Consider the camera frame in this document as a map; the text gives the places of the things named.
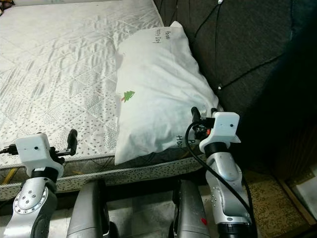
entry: dark headboard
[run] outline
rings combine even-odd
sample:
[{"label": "dark headboard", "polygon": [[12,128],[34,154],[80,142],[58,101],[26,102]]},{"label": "dark headboard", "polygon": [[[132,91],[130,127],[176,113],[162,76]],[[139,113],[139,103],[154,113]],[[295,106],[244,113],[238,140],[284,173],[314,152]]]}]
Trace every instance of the dark headboard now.
[{"label": "dark headboard", "polygon": [[317,111],[316,0],[155,0],[179,21],[226,111],[241,116],[241,162],[269,155]]}]

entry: bed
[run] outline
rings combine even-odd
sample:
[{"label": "bed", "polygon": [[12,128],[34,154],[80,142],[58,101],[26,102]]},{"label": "bed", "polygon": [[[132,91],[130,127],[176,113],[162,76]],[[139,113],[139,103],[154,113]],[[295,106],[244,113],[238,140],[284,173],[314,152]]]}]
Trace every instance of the bed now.
[{"label": "bed", "polygon": [[[139,29],[168,26],[174,20],[183,25],[201,72],[221,104],[242,116],[238,135],[243,143],[233,148],[242,164],[256,166],[266,152],[276,151],[297,124],[316,113],[310,109],[317,100],[307,98],[313,87],[305,88],[306,93],[300,92],[301,99],[295,100],[299,81],[285,70],[298,65],[285,56],[285,47],[309,22],[314,1],[154,2],[15,6],[0,17],[0,90],[14,89],[0,93],[0,137],[4,138],[0,147],[42,131],[51,145],[64,148],[67,133],[78,125],[78,153],[66,159],[58,192],[78,190],[96,178],[116,185],[200,168],[182,149],[114,165],[113,56],[118,44]],[[289,87],[281,92],[286,78]],[[305,80],[312,85],[311,78]],[[294,107],[308,110],[286,119]],[[1,156],[0,200],[14,197],[26,178],[17,157]]]}]

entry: pillow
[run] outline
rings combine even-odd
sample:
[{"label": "pillow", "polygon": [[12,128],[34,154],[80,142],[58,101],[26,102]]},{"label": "pillow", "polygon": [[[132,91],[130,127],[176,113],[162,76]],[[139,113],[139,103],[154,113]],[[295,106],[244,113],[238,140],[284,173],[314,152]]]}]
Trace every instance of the pillow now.
[{"label": "pillow", "polygon": [[[119,109],[115,164],[185,147],[191,108],[210,117],[218,98],[199,73],[183,27],[140,30],[116,54]],[[193,131],[189,137],[194,142]]]}]

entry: red mark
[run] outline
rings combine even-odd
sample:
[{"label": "red mark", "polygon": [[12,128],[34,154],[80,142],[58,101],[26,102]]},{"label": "red mark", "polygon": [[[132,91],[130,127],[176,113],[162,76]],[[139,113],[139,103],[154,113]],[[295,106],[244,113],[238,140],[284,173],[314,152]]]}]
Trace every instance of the red mark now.
[{"label": "red mark", "polygon": [[207,220],[205,218],[202,218],[202,223],[204,223],[204,225],[207,225]]}]

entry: mattress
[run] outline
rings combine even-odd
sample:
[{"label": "mattress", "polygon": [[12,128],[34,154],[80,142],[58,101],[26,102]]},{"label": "mattress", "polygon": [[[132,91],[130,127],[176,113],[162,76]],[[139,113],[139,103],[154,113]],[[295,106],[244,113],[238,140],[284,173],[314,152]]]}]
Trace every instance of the mattress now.
[{"label": "mattress", "polygon": [[[0,17],[0,148],[43,132],[77,153],[65,157],[57,191],[80,189],[93,178],[110,185],[188,173],[200,166],[185,150],[114,165],[117,137],[115,51],[140,29],[163,26],[151,0],[16,6]],[[0,155],[0,200],[27,179],[18,156]]]}]

